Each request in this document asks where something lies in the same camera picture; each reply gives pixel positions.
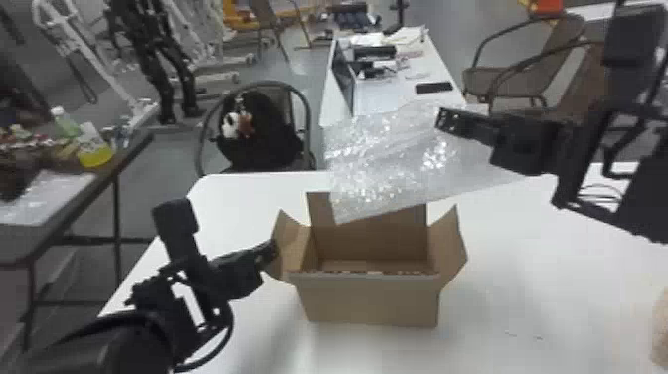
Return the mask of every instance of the yellow container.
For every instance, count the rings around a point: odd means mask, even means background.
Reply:
[[[79,163],[83,167],[97,167],[109,162],[113,149],[99,136],[92,123],[86,122],[80,128],[83,134],[77,138]]]

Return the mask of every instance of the open cardboard box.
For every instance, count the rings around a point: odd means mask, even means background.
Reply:
[[[311,321],[435,327],[440,291],[466,263],[456,208],[430,227],[426,205],[334,223],[327,193],[308,193],[311,227],[281,211],[269,273],[297,287]]]

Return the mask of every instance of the bubble wrap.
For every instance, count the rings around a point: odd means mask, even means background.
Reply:
[[[325,129],[338,224],[520,178],[489,164],[491,148],[435,129],[439,107],[414,102]]]

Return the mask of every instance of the monitor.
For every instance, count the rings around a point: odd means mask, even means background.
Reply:
[[[341,44],[337,41],[334,46],[334,56],[332,57],[332,73],[334,73],[334,78],[336,83],[341,89],[343,94],[343,99],[348,104],[348,109],[351,114],[353,112],[353,105],[355,100],[355,73],[348,64],[346,56],[343,53]]]

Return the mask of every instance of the white table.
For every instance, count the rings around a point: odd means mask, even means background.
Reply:
[[[578,7],[566,8],[566,12],[578,14],[582,16],[587,22],[595,22],[607,20],[612,18],[614,12],[614,2],[582,5]],[[641,4],[663,4],[668,5],[666,0],[629,0],[625,5],[641,5]]]
[[[308,223],[304,192],[327,184],[325,172],[201,179],[188,195],[201,252],[214,257],[266,240],[279,208]],[[432,220],[458,204],[469,253],[441,295],[437,329],[310,323],[295,288],[266,276],[233,303],[228,347],[195,372],[654,372],[650,316],[668,285],[668,248],[558,211],[549,203],[554,187],[545,176],[429,205]],[[102,313],[123,309],[132,285],[166,263],[156,240]]]
[[[332,73],[332,57],[334,56],[335,42],[332,42],[329,51],[329,60],[327,62],[327,76],[325,77],[325,88],[322,93],[322,103],[320,105],[320,119],[321,127],[330,126],[340,120],[350,119],[350,109],[343,98],[343,94],[336,83],[334,74]],[[421,57],[410,59],[411,67],[409,69],[399,72],[399,75],[388,82],[362,82],[357,81],[355,86],[355,95],[378,95],[383,96],[383,93],[394,92],[400,94],[402,97],[398,100],[399,103],[395,109],[403,106],[414,99],[438,99],[445,105],[460,106],[465,105],[466,100],[461,94],[461,90],[457,86],[452,74],[447,69],[447,66],[440,57],[436,46],[433,44],[431,37],[426,36],[423,43],[424,54]],[[414,75],[417,73],[429,73],[428,77],[407,80],[406,75]],[[449,81],[452,83],[452,91],[442,93],[416,94],[416,84],[443,82]],[[371,107],[361,108],[365,114],[375,112]]]

